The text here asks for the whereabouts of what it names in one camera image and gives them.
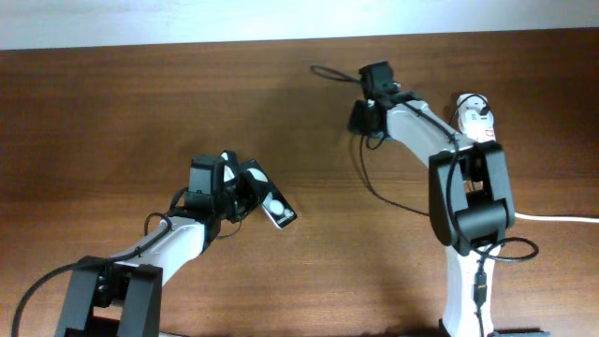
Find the black cable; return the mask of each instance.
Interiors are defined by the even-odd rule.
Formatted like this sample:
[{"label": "black cable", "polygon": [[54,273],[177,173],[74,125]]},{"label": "black cable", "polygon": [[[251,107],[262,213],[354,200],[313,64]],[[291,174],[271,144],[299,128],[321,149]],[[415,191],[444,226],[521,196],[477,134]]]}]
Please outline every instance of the black cable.
[{"label": "black cable", "polygon": [[461,105],[462,105],[462,104],[464,104],[464,103],[465,103],[465,102],[466,102],[468,99],[470,99],[470,98],[472,98],[472,97],[478,97],[478,98],[482,99],[482,100],[483,100],[483,102],[485,102],[485,107],[487,107],[487,108],[489,108],[489,109],[490,109],[490,107],[489,107],[489,102],[487,101],[487,99],[486,99],[484,96],[482,96],[482,95],[479,95],[479,94],[471,94],[471,95],[468,95],[468,96],[466,96],[466,97],[465,97],[465,98],[464,98],[464,99],[463,99],[463,100],[462,100],[462,101],[461,101],[461,102],[458,104],[458,106],[456,107],[456,111],[453,113],[453,115],[451,115],[451,119],[449,120],[449,125],[450,125],[450,126],[451,126],[451,124],[453,123],[454,119],[456,119],[456,116],[458,115],[458,111],[460,110],[460,108],[461,108]]},{"label": "black cable", "polygon": [[320,78],[323,78],[323,79],[327,79],[327,80],[331,80],[331,81],[351,82],[351,83],[355,83],[359,86],[362,85],[362,83],[358,79],[355,79],[349,75],[346,75],[341,71],[331,69],[327,66],[312,65],[312,66],[310,66],[310,72]]},{"label": "black cable", "polygon": [[484,258],[488,258],[488,259],[492,259],[492,260],[500,261],[500,262],[511,262],[511,263],[528,261],[530,259],[533,259],[535,256],[537,256],[539,253],[538,246],[536,244],[534,244],[534,242],[531,242],[531,241],[523,239],[523,238],[518,238],[518,237],[506,238],[506,239],[501,240],[500,242],[502,242],[502,244],[506,244],[506,243],[510,243],[510,242],[525,242],[533,248],[532,253],[530,253],[527,256],[518,256],[518,257],[491,256],[486,252],[479,251],[478,249],[474,248],[470,244],[470,241],[466,238],[464,233],[461,231],[460,226],[458,226],[458,223],[456,221],[456,214],[454,213],[453,208],[451,207],[451,193],[450,193],[451,192],[451,183],[453,182],[453,173],[456,169],[456,166],[458,165],[459,152],[460,152],[460,146],[458,144],[458,141],[456,140],[456,134],[452,134],[451,132],[449,132],[441,124],[439,124],[437,121],[432,119],[427,114],[423,113],[421,110],[416,109],[407,103],[403,103],[403,105],[406,106],[411,111],[415,112],[418,116],[426,119],[429,123],[433,124],[439,130],[441,130],[441,132],[443,132],[449,138],[449,140],[451,141],[451,143],[454,146],[454,153],[453,153],[453,157],[451,159],[451,165],[449,167],[449,172],[447,174],[447,183],[446,183],[447,212],[449,213],[449,220],[451,221],[451,225],[458,232],[458,235],[460,236],[460,238],[462,240],[464,240],[464,242],[468,245],[469,250],[476,252],[477,254],[483,256]]},{"label": "black cable", "polygon": [[27,289],[27,291],[25,291],[21,300],[19,301],[19,304],[17,305],[17,310],[15,311],[15,315],[12,319],[12,329],[10,332],[10,336],[11,337],[19,336],[19,326],[21,324],[22,313],[25,309],[25,305],[27,304],[29,299],[31,299],[31,297],[34,295],[34,293],[40,287],[42,287],[46,282],[50,281],[50,279],[52,279],[64,272],[67,272],[67,271],[74,271],[74,270],[82,269],[82,268],[105,266],[110,263],[125,261],[125,260],[133,258],[135,256],[139,256],[141,253],[145,252],[148,248],[150,248],[154,243],[156,243],[156,241],[158,241],[162,237],[164,237],[172,229],[172,222],[166,215],[164,215],[160,212],[153,212],[150,215],[148,215],[148,217],[146,218],[146,222],[145,222],[144,226],[147,227],[150,220],[156,216],[160,217],[162,220],[164,220],[167,223],[167,226],[165,227],[165,229],[162,232],[160,232],[160,234],[158,234],[152,240],[146,242],[142,246],[135,247],[131,253],[127,253],[127,254],[124,254],[121,256],[107,257],[107,258],[103,258],[102,260],[99,260],[99,261],[79,261],[79,262],[67,264],[63,267],[57,268],[53,271],[50,271],[49,273],[42,276],[35,283],[33,283],[33,285],[30,286],[29,289]]},{"label": "black cable", "polygon": [[480,305],[476,306],[476,318],[478,318],[478,330],[480,331],[480,337],[485,337],[485,328],[483,327],[483,312]]},{"label": "black cable", "polygon": [[179,190],[179,192],[175,193],[174,196],[172,196],[172,201],[170,202],[170,206],[168,206],[168,210],[172,210],[175,207],[177,207],[177,203],[179,203],[179,199],[183,196],[183,194],[185,194],[185,192],[188,191],[187,187],[184,187],[182,189]]},{"label": "black cable", "polygon": [[368,150],[376,150],[376,149],[380,148],[380,147],[381,147],[381,145],[383,145],[383,141],[385,141],[385,137],[383,136],[383,137],[381,137],[381,138],[380,138],[380,140],[379,140],[379,141],[376,143],[376,145],[374,145],[374,146],[371,146],[371,139],[372,139],[372,137],[371,137],[371,136],[368,136],[368,137],[366,138],[366,147],[368,148]]},{"label": "black cable", "polygon": [[[363,174],[364,174],[364,184],[366,184],[366,188],[367,188],[369,191],[371,191],[371,193],[372,193],[372,194],[373,194],[375,197],[377,197],[377,198],[379,198],[379,199],[383,200],[384,202],[388,203],[389,205],[393,205],[393,206],[395,206],[395,207],[399,207],[399,208],[401,208],[401,209],[403,209],[403,210],[406,210],[406,211],[408,211],[408,212],[413,212],[413,213],[416,213],[416,214],[419,214],[419,215],[423,215],[423,216],[429,216],[429,214],[428,214],[428,213],[426,213],[426,212],[422,212],[422,211],[419,211],[419,210],[415,210],[415,209],[413,209],[413,208],[410,208],[410,207],[407,207],[407,206],[401,205],[401,204],[399,204],[399,203],[397,203],[397,202],[395,202],[395,201],[391,201],[391,200],[389,200],[389,199],[387,199],[387,198],[384,198],[384,197],[382,197],[380,194],[378,194],[378,192],[376,192],[376,190],[374,190],[374,187],[373,187],[373,185],[371,184],[370,177],[368,176],[368,172],[367,172],[367,170],[366,170],[366,164],[364,163],[364,154],[363,154],[363,151],[362,151],[362,149],[363,149],[363,147],[364,147],[364,145],[365,145],[365,142],[364,142],[364,139],[365,139],[365,138],[366,138],[366,136],[362,136],[362,137],[360,138],[360,141],[359,141],[359,162],[360,162],[360,165],[362,166],[362,172],[363,172]],[[377,146],[375,146],[375,147],[374,147],[374,149],[377,149],[377,148],[380,146],[380,144],[381,144],[381,143],[382,143],[382,140],[379,142],[379,144],[377,144]]]},{"label": "black cable", "polygon": [[222,240],[222,239],[230,238],[233,235],[237,234],[240,231],[240,229],[241,229],[241,221],[240,221],[240,225],[232,233],[229,233],[229,234],[226,234],[226,235],[219,235],[215,239],[216,240]]}]

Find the white wall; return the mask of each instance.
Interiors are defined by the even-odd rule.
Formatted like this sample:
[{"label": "white wall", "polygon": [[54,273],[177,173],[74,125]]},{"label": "white wall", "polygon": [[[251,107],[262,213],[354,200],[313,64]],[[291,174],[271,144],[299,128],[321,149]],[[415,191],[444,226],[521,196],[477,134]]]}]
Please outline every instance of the white wall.
[{"label": "white wall", "polygon": [[599,25],[599,0],[0,0],[0,49]]}]

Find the wooden table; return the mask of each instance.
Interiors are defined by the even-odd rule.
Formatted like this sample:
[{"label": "wooden table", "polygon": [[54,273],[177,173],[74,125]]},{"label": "wooden table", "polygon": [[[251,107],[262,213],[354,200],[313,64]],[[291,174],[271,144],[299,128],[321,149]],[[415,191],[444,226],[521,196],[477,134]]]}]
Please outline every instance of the wooden table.
[{"label": "wooden table", "polygon": [[[195,154],[258,160],[299,213],[261,212],[165,286],[161,327],[191,336],[331,336],[434,327],[446,261],[429,219],[374,198],[345,126],[356,74],[389,60],[447,119],[486,95],[519,212],[596,215],[599,30],[360,37],[0,53],[0,334],[38,277],[142,236],[186,186]],[[397,143],[367,152],[379,192],[427,210],[424,166]],[[235,227],[223,224],[223,232]],[[496,267],[496,328],[599,330],[599,227],[517,221],[541,255]],[[510,248],[506,253],[522,253]],[[52,336],[68,276],[28,304],[22,336]],[[108,316],[118,313],[107,311]]]}]

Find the white robotic arm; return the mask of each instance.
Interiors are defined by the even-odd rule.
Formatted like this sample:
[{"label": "white robotic arm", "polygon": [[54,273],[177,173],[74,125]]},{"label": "white robotic arm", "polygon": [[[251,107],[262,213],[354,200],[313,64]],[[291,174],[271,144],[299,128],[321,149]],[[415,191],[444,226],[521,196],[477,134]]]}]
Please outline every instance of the white robotic arm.
[{"label": "white robotic arm", "polygon": [[[365,66],[359,74],[366,100],[356,102],[350,131],[399,141],[429,169],[431,224],[437,239],[446,246],[447,301],[440,321],[443,334],[499,335],[493,332],[490,319],[494,261],[487,258],[486,263],[479,263],[481,255],[472,251],[473,247],[482,251],[489,248],[489,256],[498,256],[497,242],[504,240],[515,219],[504,154],[493,141],[493,117],[487,99],[481,95],[460,97],[462,135],[432,113],[418,94],[400,92],[387,62]],[[458,163],[449,175],[456,149]],[[481,182],[483,187],[467,192],[464,183],[468,181]],[[530,335],[548,336],[544,332]]]},{"label": "white robotic arm", "polygon": [[[387,111],[387,134],[390,138],[403,143],[420,161],[429,166],[429,158],[441,152],[453,153],[454,146],[447,136],[429,121],[418,116],[409,105],[434,119],[449,133],[456,134],[460,150],[472,148],[472,139],[457,134],[456,131],[437,117],[423,100],[410,100],[401,103]],[[499,254],[500,247],[491,251],[492,255]],[[474,315],[476,305],[473,301],[475,275],[478,270],[477,260],[480,256],[474,252],[461,256],[451,246],[446,248],[447,259],[447,301],[443,314],[443,326],[449,336],[479,337],[478,319]],[[490,260],[484,266],[487,275],[487,298],[482,306],[482,320],[485,335],[493,332],[490,318],[490,290],[494,261]]]},{"label": "white robotic arm", "polygon": [[[55,336],[170,336],[158,331],[162,286],[208,248],[222,220],[240,222],[257,206],[277,228],[297,218],[255,160],[238,165],[232,152],[195,157],[189,186],[175,195],[166,214],[146,219],[147,234],[150,218],[162,218],[152,233],[109,259],[80,262],[90,267],[73,271]],[[94,307],[112,304],[123,306],[120,320],[94,316]]]}]

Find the black clamp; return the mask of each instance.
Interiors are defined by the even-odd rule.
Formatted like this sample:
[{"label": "black clamp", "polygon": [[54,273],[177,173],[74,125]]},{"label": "black clamp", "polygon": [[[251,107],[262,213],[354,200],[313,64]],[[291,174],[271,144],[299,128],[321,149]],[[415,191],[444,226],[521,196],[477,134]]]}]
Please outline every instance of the black clamp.
[{"label": "black clamp", "polygon": [[[183,196],[183,205],[177,206]],[[275,226],[285,227],[297,218],[254,159],[239,164],[232,151],[198,155],[191,161],[189,186],[173,197],[167,216],[190,218],[205,224],[205,251],[218,236],[221,221],[240,222],[267,198],[275,200],[277,206],[275,210],[265,209]]]},{"label": "black clamp", "polygon": [[[451,183],[451,207],[465,242],[453,228],[446,203],[446,184],[453,154],[429,158],[429,207],[437,239],[467,256],[471,246],[496,243],[514,225],[516,214],[507,174],[504,150],[494,141],[476,143],[459,153]],[[464,181],[482,182],[482,188],[466,192]]]},{"label": "black clamp", "polygon": [[387,111],[398,104],[422,98],[413,91],[400,91],[387,61],[365,66],[359,70],[359,75],[364,100],[354,103],[347,128],[357,135],[384,138],[387,136]]},{"label": "black clamp", "polygon": [[[82,261],[103,260],[84,257]],[[149,265],[129,267],[110,263],[73,271],[56,337],[158,336],[162,269]],[[121,319],[94,315],[94,307],[123,304]]]}]

